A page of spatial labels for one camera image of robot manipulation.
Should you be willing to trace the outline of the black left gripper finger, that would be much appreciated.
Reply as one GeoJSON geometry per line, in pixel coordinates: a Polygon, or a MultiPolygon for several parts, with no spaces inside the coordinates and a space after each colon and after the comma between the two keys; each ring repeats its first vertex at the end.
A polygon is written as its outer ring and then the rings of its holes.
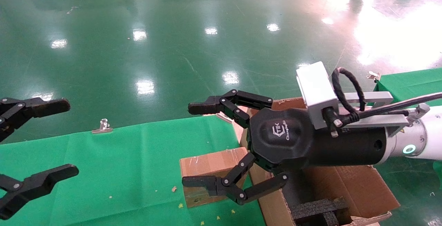
{"type": "Polygon", "coordinates": [[[26,100],[3,98],[0,103],[0,141],[3,142],[32,118],[64,113],[70,108],[70,103],[65,98],[49,101],[40,97],[26,100]]]}
{"type": "Polygon", "coordinates": [[[0,200],[1,219],[10,219],[28,202],[50,194],[58,182],[78,174],[79,169],[72,164],[33,174],[23,181],[1,174],[1,190],[6,192],[0,200]]]}

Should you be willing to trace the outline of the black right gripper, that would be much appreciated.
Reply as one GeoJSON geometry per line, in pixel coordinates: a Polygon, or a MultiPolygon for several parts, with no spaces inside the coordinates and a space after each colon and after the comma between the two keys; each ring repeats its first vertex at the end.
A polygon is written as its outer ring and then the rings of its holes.
{"type": "Polygon", "coordinates": [[[202,187],[209,196],[227,196],[238,205],[255,201],[283,188],[288,181],[286,171],[308,167],[374,165],[385,155],[387,135],[384,128],[345,128],[331,136],[327,128],[315,129],[305,109],[275,111],[273,99],[240,90],[221,96],[210,96],[201,103],[189,103],[191,115],[222,112],[242,128],[248,128],[248,147],[239,164],[225,177],[183,177],[184,187],[202,187]],[[258,111],[250,118],[239,106],[258,111]],[[245,190],[237,182],[254,162],[276,174],[271,179],[245,190]]]}

